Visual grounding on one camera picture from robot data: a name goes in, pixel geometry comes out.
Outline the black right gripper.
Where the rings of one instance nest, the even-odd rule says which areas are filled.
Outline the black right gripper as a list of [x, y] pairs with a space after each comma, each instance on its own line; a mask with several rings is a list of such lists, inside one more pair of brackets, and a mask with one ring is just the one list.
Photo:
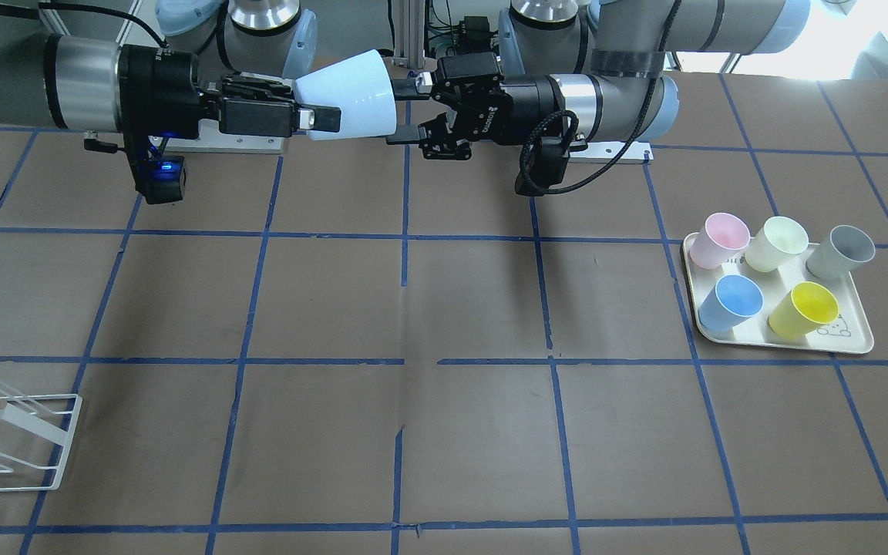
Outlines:
[[124, 46], [116, 83], [116, 123], [135, 190], [145, 136], [197, 140], [201, 120], [214, 120], [222, 133], [236, 136], [341, 131], [338, 106], [296, 105], [292, 88], [281, 80], [236, 74], [223, 76], [214, 90], [200, 87], [200, 64], [190, 52]]

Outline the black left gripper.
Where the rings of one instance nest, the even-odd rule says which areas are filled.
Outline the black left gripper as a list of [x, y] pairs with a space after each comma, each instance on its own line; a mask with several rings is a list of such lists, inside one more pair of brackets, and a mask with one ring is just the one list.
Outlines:
[[397, 127], [385, 137], [387, 145], [419, 146], [429, 160], [469, 160], [471, 143], [480, 140], [523, 146], [543, 119], [563, 108], [552, 77], [507, 77], [492, 52], [445, 57], [433, 72], [392, 79], [392, 95], [448, 106], [430, 122]]

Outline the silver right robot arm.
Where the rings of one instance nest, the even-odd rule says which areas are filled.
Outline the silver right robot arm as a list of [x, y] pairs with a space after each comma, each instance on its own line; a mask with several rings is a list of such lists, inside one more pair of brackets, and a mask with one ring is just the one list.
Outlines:
[[148, 29], [113, 8], [0, 1], [0, 124], [86, 131], [88, 151], [126, 154], [148, 204], [183, 199], [186, 162], [164, 151], [197, 140], [204, 120], [230, 136], [348, 129], [346, 109], [293, 91], [318, 32], [298, 1], [159, 1], [155, 46], [61, 34], [63, 11]]

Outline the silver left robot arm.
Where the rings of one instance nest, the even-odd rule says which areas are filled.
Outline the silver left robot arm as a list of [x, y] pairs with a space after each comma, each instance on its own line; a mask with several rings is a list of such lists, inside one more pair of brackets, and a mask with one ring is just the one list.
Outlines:
[[443, 115], [399, 126], [390, 145], [430, 160], [468, 160], [473, 142], [525, 145], [563, 136], [575, 115], [582, 142], [649, 142], [679, 110], [664, 74], [669, 52], [782, 52], [808, 22], [808, 1], [512, 1], [497, 18], [497, 52], [442, 57], [397, 79], [397, 99], [428, 99]]

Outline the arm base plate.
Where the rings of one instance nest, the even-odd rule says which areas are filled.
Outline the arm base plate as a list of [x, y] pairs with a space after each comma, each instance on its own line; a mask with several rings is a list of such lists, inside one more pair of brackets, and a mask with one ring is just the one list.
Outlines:
[[[615, 158], [623, 150], [624, 145], [626, 145], [624, 141], [587, 142], [584, 149], [570, 152], [570, 162], [604, 165]], [[617, 164], [642, 164], [651, 163], [653, 160], [654, 153], [651, 144], [634, 141]]]
[[218, 123], [201, 120], [200, 137], [195, 140], [169, 138], [163, 153], [237, 153], [282, 155], [289, 138], [279, 136], [236, 136], [222, 133]]

